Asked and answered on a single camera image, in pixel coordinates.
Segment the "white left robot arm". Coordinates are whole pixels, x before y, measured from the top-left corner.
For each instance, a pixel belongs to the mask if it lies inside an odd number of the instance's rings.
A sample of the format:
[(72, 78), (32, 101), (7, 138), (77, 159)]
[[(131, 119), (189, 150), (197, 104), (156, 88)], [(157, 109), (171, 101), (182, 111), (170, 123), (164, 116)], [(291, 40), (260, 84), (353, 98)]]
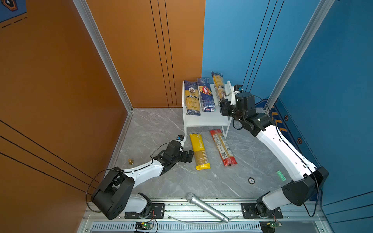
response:
[(90, 195), (90, 201), (108, 220), (117, 218), (122, 212), (136, 213), (148, 217), (152, 212), (152, 201), (143, 193), (134, 194), (140, 184), (170, 171), (177, 163), (192, 162), (194, 151), (184, 150), (182, 137), (165, 144), (167, 148), (157, 155), (152, 153), (150, 161), (132, 169), (119, 167), (106, 169), (106, 176)]

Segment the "red spaghetti pack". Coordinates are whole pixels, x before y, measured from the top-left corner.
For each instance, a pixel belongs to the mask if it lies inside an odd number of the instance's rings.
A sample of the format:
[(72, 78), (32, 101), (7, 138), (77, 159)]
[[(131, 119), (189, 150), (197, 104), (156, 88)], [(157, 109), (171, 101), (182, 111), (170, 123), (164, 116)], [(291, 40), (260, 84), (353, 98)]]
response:
[(220, 129), (211, 130), (210, 134), (219, 151), (220, 157), (225, 167), (237, 165), (237, 161), (230, 150), (230, 147)]

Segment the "blue yellow pasta bag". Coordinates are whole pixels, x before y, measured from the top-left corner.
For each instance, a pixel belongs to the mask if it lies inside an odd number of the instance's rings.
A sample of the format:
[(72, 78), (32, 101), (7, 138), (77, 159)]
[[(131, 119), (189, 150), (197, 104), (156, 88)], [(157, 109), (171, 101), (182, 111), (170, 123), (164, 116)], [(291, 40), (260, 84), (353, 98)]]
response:
[(200, 97), (197, 82), (184, 81), (186, 114), (200, 116)]

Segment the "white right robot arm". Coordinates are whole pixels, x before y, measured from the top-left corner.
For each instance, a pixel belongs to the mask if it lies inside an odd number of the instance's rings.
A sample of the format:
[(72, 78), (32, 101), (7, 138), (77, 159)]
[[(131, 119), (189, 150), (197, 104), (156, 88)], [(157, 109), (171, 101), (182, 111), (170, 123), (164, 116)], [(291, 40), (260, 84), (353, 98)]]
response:
[(236, 92), (231, 99), (220, 99), (219, 107), (223, 116), (238, 121), (243, 129), (267, 146), (290, 175), (288, 184), (257, 199), (255, 209), (258, 216), (266, 218), (279, 207), (288, 204), (302, 206), (313, 196), (321, 197), (322, 186), (329, 172), (306, 159), (281, 134), (267, 114), (257, 112), (254, 95)]

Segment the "blue yellow portrait spaghetti pack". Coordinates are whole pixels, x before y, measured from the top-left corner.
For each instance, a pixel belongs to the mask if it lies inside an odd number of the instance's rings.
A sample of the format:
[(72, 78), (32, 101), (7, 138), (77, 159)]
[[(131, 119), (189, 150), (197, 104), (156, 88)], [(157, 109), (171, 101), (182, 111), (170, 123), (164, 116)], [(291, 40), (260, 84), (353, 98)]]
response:
[(212, 72), (211, 75), (213, 78), (213, 82), (214, 82), (214, 86), (215, 86), (215, 90), (216, 90), (216, 94), (218, 96), (219, 102), (221, 103), (221, 102), (227, 101), (227, 95), (225, 91), (225, 83), (224, 83), (223, 75), (220, 73), (215, 73), (215, 72)]

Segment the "dark blue Barilla spaghetti pack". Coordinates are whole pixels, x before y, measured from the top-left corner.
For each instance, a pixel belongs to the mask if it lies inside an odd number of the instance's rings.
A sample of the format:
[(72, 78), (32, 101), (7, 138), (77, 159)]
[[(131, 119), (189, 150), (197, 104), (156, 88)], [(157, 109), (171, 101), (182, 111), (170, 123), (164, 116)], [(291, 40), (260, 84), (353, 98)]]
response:
[(208, 78), (197, 79), (203, 112), (215, 112), (216, 106)]

